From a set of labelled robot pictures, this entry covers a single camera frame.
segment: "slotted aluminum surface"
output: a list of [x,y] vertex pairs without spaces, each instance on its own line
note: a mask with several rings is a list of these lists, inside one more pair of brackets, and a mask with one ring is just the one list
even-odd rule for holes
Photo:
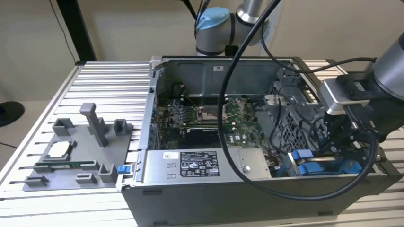
[[[327,65],[326,60],[306,61],[310,68]],[[71,117],[84,123],[79,114],[83,102],[98,104],[98,115],[107,122],[126,118],[135,125],[127,162],[138,157],[138,139],[143,122],[146,93],[148,92],[147,62],[88,62],[74,70],[40,120],[30,131],[4,170],[0,172],[0,226],[2,227],[128,227],[136,226],[131,211],[116,189],[82,189],[48,192],[24,192],[22,181],[31,174],[28,166],[38,161],[52,137],[52,123]],[[332,68],[316,73],[320,80],[346,71]],[[404,173],[404,131],[395,131],[382,145],[388,159]],[[362,198],[339,216],[311,217],[216,226],[403,226],[404,180],[383,194]]]

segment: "power supply label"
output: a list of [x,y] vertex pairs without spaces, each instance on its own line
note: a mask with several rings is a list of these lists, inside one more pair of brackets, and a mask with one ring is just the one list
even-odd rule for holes
[[216,151],[182,152],[182,177],[220,176]]

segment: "beige wall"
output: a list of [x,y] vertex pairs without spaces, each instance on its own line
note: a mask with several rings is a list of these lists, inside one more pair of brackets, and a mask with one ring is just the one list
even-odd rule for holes
[[[211,6],[235,11],[240,2],[212,0]],[[79,4],[99,60],[148,61],[154,55],[195,54],[194,19],[182,2],[79,0]],[[0,40],[0,101],[51,99],[74,63],[48,0],[0,0]],[[260,47],[251,47],[247,54],[259,55]]]
[[74,66],[47,0],[0,0],[0,101],[52,98]]
[[304,59],[378,57],[402,32],[399,0],[286,0],[271,50]]
[[[192,0],[198,9],[199,1]],[[212,0],[210,7],[236,11],[243,0]],[[194,19],[175,0],[82,0],[100,60],[148,61],[154,55],[195,55]],[[260,47],[247,55],[259,55]]]
[[[212,0],[211,6],[235,11],[240,2]],[[79,3],[99,60],[195,54],[194,21],[179,1]],[[375,56],[404,30],[403,21],[399,0],[286,0],[271,49],[311,59]],[[0,101],[51,99],[74,63],[48,0],[0,0],[0,41]],[[247,55],[259,54],[259,46],[248,48]]]

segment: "green circuit board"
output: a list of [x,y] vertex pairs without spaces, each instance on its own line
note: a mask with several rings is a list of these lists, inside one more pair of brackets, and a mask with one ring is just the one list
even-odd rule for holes
[[[170,104],[159,109],[162,148],[220,148],[216,106],[182,105],[178,101],[164,103]],[[227,144],[230,147],[267,149],[251,105],[247,98],[228,98],[223,109]]]

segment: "open computer chassis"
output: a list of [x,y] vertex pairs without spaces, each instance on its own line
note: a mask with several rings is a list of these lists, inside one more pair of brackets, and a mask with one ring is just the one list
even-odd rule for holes
[[[282,61],[308,69],[299,57]],[[230,63],[227,57],[195,56],[151,61],[140,155],[122,188],[140,226],[336,215],[402,178],[382,151],[366,181],[335,199],[315,204],[286,200],[248,186],[230,167],[218,138],[218,94]],[[318,172],[310,166],[302,168],[304,161],[316,161],[310,161],[311,154],[327,135],[322,121],[314,134],[304,123],[324,115],[320,84],[314,74],[296,74],[270,59],[254,57],[240,60],[226,92],[226,141],[239,169],[266,187],[296,195],[324,194],[346,185],[358,172],[351,172],[352,163],[344,169],[343,162],[350,159],[363,165],[367,152],[359,143],[334,147],[328,162],[316,162]],[[287,155],[270,143],[279,114],[271,140]]]

